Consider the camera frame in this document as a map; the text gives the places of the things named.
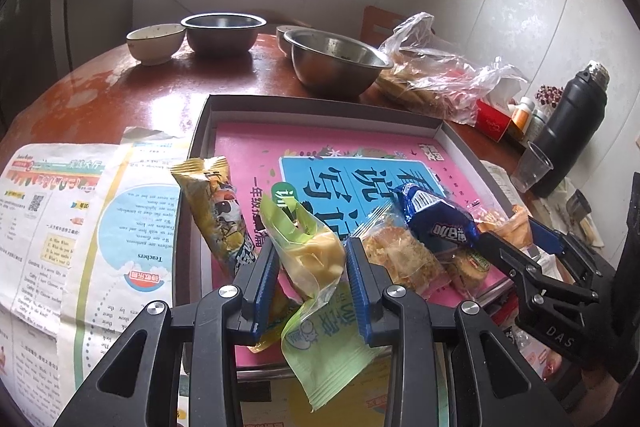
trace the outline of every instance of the table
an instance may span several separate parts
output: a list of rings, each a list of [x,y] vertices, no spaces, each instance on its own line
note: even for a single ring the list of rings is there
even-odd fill
[[[140,65],[123,44],[69,73],[15,118],[0,142],[0,168],[28,143],[119,143],[128,126],[189,136],[210,93],[314,97],[272,35],[259,35],[250,54],[224,59],[196,57],[185,40],[172,60],[152,67]],[[376,86],[350,102],[401,108]],[[454,126],[476,156],[513,171],[514,150]]]

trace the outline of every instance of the thermos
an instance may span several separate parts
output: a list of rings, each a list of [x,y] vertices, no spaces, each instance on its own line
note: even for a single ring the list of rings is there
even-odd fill
[[[558,107],[533,140],[554,166],[531,187],[539,198],[558,187],[604,120],[608,85],[609,73],[593,60],[567,83]]]

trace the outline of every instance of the triangular cutout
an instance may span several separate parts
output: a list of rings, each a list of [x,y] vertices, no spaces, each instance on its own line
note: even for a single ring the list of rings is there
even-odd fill
[[[495,397],[501,399],[526,393],[529,390],[529,382],[494,336],[481,333],[480,342]]]
[[[100,391],[117,394],[124,398],[133,396],[145,342],[145,330],[140,330],[133,334],[129,342],[125,344],[118,356],[98,380],[98,389]]]

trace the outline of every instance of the silver bolt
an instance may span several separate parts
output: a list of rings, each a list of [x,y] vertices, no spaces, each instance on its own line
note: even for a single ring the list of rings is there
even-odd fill
[[[404,297],[406,295],[406,289],[404,288],[404,286],[400,286],[398,284],[392,284],[391,286],[389,286],[389,288],[386,289],[386,293],[390,296],[390,297]]]
[[[164,311],[164,303],[155,301],[146,306],[146,312],[149,315],[159,315]]]
[[[478,313],[480,312],[480,306],[478,306],[478,304],[473,301],[464,301],[462,304],[460,304],[460,308],[467,315],[478,315]]]
[[[238,288],[232,284],[227,284],[218,290],[218,295],[225,299],[230,299],[231,297],[238,295]]]

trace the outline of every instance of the white label on blue wrapper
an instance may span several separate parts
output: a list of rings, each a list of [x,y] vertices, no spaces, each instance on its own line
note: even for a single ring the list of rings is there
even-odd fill
[[[433,203],[437,203],[440,201],[439,198],[435,196],[431,196],[428,192],[423,192],[422,190],[417,190],[414,194],[414,197],[411,198],[411,202],[414,205],[415,212],[420,212],[424,210],[428,206],[431,206]]]

